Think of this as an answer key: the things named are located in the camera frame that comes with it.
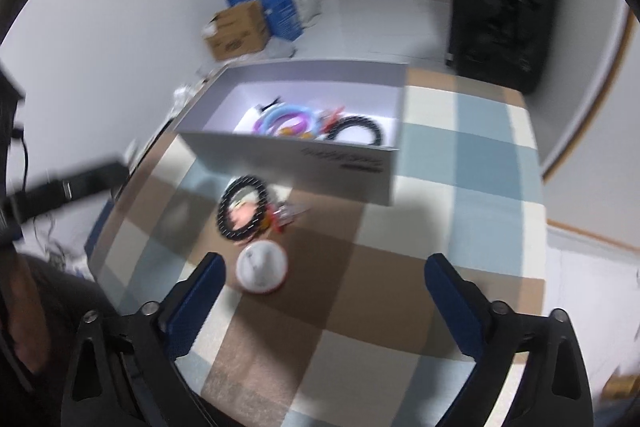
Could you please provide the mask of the left hand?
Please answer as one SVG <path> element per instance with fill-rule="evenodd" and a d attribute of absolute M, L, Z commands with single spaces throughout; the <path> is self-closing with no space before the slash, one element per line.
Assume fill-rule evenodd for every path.
<path fill-rule="evenodd" d="M 51 338 L 32 273 L 13 248 L 1 254 L 1 292 L 13 350 L 30 373 L 39 373 L 48 363 Z"/>

